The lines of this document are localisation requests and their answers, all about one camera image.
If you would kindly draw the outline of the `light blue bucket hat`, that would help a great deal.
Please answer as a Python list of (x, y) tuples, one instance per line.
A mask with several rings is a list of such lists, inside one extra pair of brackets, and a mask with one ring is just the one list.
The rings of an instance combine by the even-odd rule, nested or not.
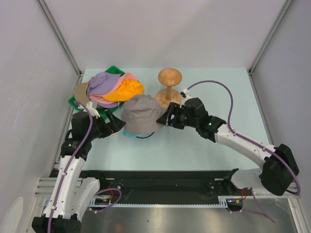
[(122, 135), (126, 137), (141, 137), (143, 134), (134, 134), (134, 133), (129, 133), (127, 130), (122, 131)]

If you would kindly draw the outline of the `grey bucket hat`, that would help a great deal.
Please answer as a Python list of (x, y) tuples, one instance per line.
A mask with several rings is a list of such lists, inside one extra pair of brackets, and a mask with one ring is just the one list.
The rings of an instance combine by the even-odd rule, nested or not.
[(124, 129), (131, 134), (149, 134), (162, 129), (157, 120), (166, 109), (150, 95), (135, 95), (123, 105), (121, 119), (126, 122)]

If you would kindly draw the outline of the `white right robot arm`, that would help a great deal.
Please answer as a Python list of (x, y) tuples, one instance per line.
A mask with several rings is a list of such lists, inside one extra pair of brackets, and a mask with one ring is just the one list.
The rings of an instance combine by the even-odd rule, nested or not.
[(282, 196), (299, 174), (288, 146), (265, 145), (233, 130), (225, 120), (209, 115), (199, 98), (189, 99), (183, 105), (170, 103), (157, 122), (181, 130), (192, 127), (202, 138), (227, 146), (257, 164), (256, 169), (236, 168), (225, 176), (224, 189), (230, 195), (252, 187)]

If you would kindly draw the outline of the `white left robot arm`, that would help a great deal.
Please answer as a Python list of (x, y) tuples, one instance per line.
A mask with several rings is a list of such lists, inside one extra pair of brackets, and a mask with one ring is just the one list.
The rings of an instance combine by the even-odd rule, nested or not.
[(105, 114), (109, 122), (89, 111), (73, 114), (71, 129), (61, 146), (59, 171), (49, 203), (42, 216), (32, 221), (36, 233), (79, 233), (89, 202), (96, 193), (107, 190), (107, 181), (100, 177), (84, 178), (76, 188), (92, 141), (109, 137), (126, 125), (109, 110)]

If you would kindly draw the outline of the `pink hat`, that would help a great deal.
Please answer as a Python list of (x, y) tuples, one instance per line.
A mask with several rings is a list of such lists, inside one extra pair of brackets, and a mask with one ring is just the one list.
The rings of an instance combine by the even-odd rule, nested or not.
[(87, 97), (95, 100), (100, 106), (118, 104), (129, 100), (130, 92), (138, 85), (138, 80), (131, 73), (112, 74), (101, 72), (88, 82)]

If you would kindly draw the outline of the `orange hat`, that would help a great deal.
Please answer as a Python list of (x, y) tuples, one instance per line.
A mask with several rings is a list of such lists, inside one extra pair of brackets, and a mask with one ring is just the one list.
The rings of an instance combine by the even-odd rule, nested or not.
[(141, 95), (144, 92), (144, 86), (135, 80), (123, 80), (114, 92), (111, 94), (105, 95), (102, 98), (111, 101), (128, 101), (135, 95)]

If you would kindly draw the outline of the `wooden hat stand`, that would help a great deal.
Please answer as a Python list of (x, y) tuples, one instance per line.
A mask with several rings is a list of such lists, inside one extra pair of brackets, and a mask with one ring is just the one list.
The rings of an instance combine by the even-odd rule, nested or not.
[(166, 86), (165, 89), (157, 93), (155, 98), (161, 107), (167, 109), (171, 102), (180, 104), (182, 101), (181, 94), (173, 87), (181, 83), (181, 72), (175, 68), (165, 68), (159, 72), (158, 80), (162, 85)]

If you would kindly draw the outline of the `lavender purple hat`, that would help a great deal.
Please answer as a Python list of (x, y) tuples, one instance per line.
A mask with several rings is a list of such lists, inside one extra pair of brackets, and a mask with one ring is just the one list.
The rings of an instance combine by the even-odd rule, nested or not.
[(120, 86), (122, 79), (121, 74), (111, 74), (101, 72), (92, 77), (89, 81), (87, 95), (91, 100), (96, 101), (103, 108), (115, 108), (119, 105), (118, 102), (109, 102), (102, 97), (114, 92)]

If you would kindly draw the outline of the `tan brimmed hat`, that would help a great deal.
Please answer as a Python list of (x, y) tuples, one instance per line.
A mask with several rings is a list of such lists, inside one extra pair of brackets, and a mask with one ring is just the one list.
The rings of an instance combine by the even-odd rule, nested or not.
[(97, 108), (97, 102), (94, 100), (91, 100), (87, 95), (88, 86), (89, 86), (89, 82), (80, 83), (77, 86), (75, 86), (74, 103), (79, 107), (80, 103), (82, 103), (83, 105), (86, 105), (87, 103), (92, 102), (93, 108)]

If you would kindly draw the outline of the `aluminium frame post left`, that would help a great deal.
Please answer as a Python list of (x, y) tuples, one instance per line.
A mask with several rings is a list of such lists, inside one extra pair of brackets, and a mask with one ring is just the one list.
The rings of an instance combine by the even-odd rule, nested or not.
[(81, 76), (82, 74), (82, 71), (81, 69), (79, 68), (50, 8), (48, 7), (47, 3), (45, 0), (36, 0), (36, 3), (39, 7), (39, 9), (41, 10), (43, 16), (45, 17), (50, 29), (52, 30), (56, 40), (58, 41), (61, 49), (63, 50), (66, 58), (68, 59), (71, 67), (73, 68), (74, 72), (76, 73), (76, 75), (78, 77)]

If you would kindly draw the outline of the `aluminium frame post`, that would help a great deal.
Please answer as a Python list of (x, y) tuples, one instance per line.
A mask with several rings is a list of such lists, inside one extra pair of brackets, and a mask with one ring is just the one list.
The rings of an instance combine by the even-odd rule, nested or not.
[(276, 35), (279, 27), (281, 26), (283, 20), (285, 19), (285, 16), (287, 15), (288, 11), (290, 10), (292, 4), (294, 3), (294, 0), (286, 0), (284, 4), (282, 5), (275, 21), (273, 22), (262, 46), (260, 47), (254, 61), (252, 62), (250, 68), (248, 69), (249, 75), (253, 75), (254, 71), (256, 70), (259, 62), (263, 58), (264, 54), (266, 53), (269, 45), (271, 44), (274, 36)]
[(61, 49), (63, 50), (66, 58), (68, 59), (71, 67), (73, 68), (74, 72), (76, 73), (76, 75), (78, 77), (81, 76), (82, 74), (82, 71), (81, 69), (79, 68), (50, 8), (48, 7), (47, 3), (45, 0), (36, 0), (36, 3), (39, 7), (39, 9), (41, 10), (43, 16), (45, 17), (50, 29), (52, 30), (56, 40), (58, 41)]

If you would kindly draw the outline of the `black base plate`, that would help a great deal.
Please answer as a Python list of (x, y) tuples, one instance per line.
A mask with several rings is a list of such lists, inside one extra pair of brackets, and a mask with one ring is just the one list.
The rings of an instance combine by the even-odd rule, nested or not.
[[(94, 177), (100, 181), (100, 189), (112, 187), (114, 200), (118, 197), (119, 204), (141, 205), (196, 205), (217, 204), (219, 196), (240, 197), (241, 190), (229, 182), (230, 171), (103, 171), (83, 170), (79, 178)], [(107, 186), (105, 178), (113, 178), (122, 182), (122, 186)], [(220, 192), (208, 187), (212, 178), (224, 181), (225, 191)]]

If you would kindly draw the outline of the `aluminium frame post right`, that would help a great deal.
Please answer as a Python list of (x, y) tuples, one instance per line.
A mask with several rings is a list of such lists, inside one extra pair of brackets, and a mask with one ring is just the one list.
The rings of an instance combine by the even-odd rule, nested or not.
[(259, 62), (263, 58), (264, 54), (266, 53), (269, 45), (271, 44), (274, 36), (276, 35), (279, 27), (281, 26), (283, 20), (285, 19), (285, 16), (287, 15), (288, 11), (290, 10), (292, 4), (294, 3), (294, 0), (286, 0), (284, 4), (282, 5), (275, 21), (273, 22), (262, 46), (260, 47), (254, 61), (252, 62), (250, 68), (248, 69), (249, 75), (253, 75), (254, 71), (256, 70)]

